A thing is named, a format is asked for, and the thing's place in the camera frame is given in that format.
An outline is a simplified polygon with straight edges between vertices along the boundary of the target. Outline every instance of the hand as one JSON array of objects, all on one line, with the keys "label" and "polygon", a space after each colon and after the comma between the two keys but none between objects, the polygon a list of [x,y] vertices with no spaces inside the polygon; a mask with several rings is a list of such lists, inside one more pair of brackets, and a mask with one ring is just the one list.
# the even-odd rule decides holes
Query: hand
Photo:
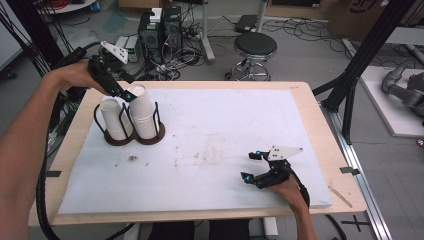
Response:
[{"label": "hand", "polygon": [[305,207],[307,208],[305,200],[300,193],[299,185],[293,176],[290,176],[287,181],[281,184],[268,187],[268,189],[280,195],[289,204],[293,211]]},{"label": "hand", "polygon": [[55,69],[47,73],[43,79],[54,81],[59,84],[60,91],[66,91],[71,87],[95,88],[99,92],[109,95],[88,73],[88,61],[81,60],[77,63]]}]

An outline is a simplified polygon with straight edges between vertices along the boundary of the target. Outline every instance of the wooden table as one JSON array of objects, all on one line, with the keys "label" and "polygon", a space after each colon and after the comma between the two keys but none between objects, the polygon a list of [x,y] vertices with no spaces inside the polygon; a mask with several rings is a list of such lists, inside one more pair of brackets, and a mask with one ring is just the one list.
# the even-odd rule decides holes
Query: wooden table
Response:
[{"label": "wooden table", "polygon": [[[346,161],[332,135],[332,132],[314,98],[311,89],[304,82],[215,82],[175,81],[142,82],[148,89],[281,89],[290,90],[299,114],[303,120],[309,141],[315,152],[333,205],[328,208],[311,209],[312,214],[362,212],[366,210],[364,198],[351,174],[342,174],[341,167]],[[61,171],[60,177],[48,178],[46,182],[47,216],[52,225],[154,222],[172,220],[196,220],[213,218],[246,218],[292,215],[288,208],[219,210],[195,212],[148,212],[120,214],[57,215],[75,159],[83,146],[83,140],[93,121],[93,109],[103,95],[95,90],[87,91],[76,116],[68,130],[62,146],[51,166],[52,171]],[[38,225],[35,203],[31,209],[29,225]]]}]

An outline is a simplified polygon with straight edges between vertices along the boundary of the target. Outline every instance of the person's right hand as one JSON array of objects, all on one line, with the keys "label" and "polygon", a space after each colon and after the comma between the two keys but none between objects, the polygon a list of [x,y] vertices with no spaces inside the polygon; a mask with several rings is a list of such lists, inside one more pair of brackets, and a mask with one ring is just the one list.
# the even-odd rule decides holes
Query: person's right hand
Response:
[{"label": "person's right hand", "polygon": [[268,189],[281,196],[289,204],[292,210],[297,210],[304,207],[307,208],[305,200],[300,193],[299,185],[293,176],[290,176],[287,181],[281,184],[268,187]]}]

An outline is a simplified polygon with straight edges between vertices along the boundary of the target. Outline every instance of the paper cup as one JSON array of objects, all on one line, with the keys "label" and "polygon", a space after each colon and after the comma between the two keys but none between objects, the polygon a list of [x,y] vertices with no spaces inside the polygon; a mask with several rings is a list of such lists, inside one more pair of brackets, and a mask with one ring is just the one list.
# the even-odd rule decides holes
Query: paper cup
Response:
[{"label": "paper cup", "polygon": [[[130,122],[128,122],[128,124],[125,126],[125,130],[127,132],[128,137],[131,136],[134,129],[133,129]],[[127,139],[127,136],[125,135],[124,130],[120,130],[120,131],[109,131],[108,130],[108,133],[113,139],[115,139],[117,141],[122,141],[122,140]]]},{"label": "paper cup", "polygon": [[[137,134],[142,139],[152,139],[156,137],[156,130],[155,130],[155,124],[153,121],[153,115],[150,117],[144,119],[144,120],[137,120],[133,119],[134,127],[137,131]],[[159,121],[156,119],[156,126],[157,131],[159,132]]]},{"label": "paper cup", "polygon": [[131,116],[135,119],[146,119],[151,116],[154,108],[146,88],[143,85],[132,85],[127,90],[137,96],[129,103]]},{"label": "paper cup", "polygon": [[[123,131],[121,123],[119,121],[119,113],[121,112],[121,106],[118,101],[113,98],[108,98],[100,103],[100,111],[102,112],[103,119],[105,120],[106,129],[108,132],[119,132]],[[127,115],[122,113],[121,120],[123,125],[126,127],[130,124]]]}]

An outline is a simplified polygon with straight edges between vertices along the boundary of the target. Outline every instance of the stool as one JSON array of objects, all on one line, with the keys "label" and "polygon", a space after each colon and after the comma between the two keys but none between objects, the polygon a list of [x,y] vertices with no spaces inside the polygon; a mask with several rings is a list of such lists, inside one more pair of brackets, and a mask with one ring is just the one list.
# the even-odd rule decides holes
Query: stool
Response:
[{"label": "stool", "polygon": [[237,81],[253,79],[258,81],[269,81],[271,76],[268,70],[259,64],[277,52],[277,43],[274,39],[258,32],[248,32],[237,36],[234,41],[234,50],[245,59],[226,73],[225,78],[233,77]]}]

